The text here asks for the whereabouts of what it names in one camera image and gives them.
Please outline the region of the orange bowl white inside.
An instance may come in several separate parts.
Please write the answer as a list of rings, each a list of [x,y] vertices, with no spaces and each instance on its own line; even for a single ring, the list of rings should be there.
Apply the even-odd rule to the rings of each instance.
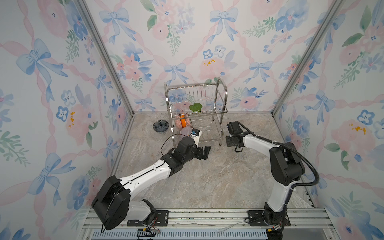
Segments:
[[[180,117],[181,117],[180,121],[181,121],[182,128],[187,127],[188,124],[187,124],[187,121],[186,121],[186,119],[185,119],[185,115],[184,115],[184,114],[181,114]]]

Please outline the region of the steel wire dish rack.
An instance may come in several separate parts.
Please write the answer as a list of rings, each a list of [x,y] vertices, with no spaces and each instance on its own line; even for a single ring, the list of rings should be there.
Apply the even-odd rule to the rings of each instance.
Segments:
[[[181,136],[182,128],[202,131],[203,144],[224,140],[223,120],[228,112],[228,88],[222,78],[200,84],[171,86],[164,84],[165,101],[173,134]]]

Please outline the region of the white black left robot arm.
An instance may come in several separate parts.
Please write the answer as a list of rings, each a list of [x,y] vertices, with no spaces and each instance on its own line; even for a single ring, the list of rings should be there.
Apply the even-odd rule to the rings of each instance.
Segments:
[[[92,209],[102,222],[101,232],[112,230],[123,221],[152,226],[157,213],[155,207],[148,200],[132,199],[151,185],[181,171],[192,159],[206,160],[211,147],[199,147],[196,140],[196,137],[183,136],[177,147],[150,167],[120,179],[107,178],[92,202]]]

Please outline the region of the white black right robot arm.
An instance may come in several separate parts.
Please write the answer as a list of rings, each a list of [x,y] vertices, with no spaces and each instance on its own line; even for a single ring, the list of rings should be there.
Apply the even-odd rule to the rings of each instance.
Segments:
[[[270,158],[271,173],[275,180],[271,195],[265,203],[262,220],[268,226],[284,226],[287,220],[288,203],[296,184],[305,173],[302,160],[287,149],[265,137],[252,133],[240,122],[227,124],[229,135],[226,137],[228,147],[249,148]]]

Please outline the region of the lavender bowl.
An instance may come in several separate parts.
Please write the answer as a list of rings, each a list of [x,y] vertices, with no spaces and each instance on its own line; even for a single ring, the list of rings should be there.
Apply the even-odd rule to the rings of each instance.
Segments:
[[[189,137],[191,133],[192,133],[191,126],[186,126],[182,128],[182,130],[180,131],[180,134],[182,135],[182,137]]]

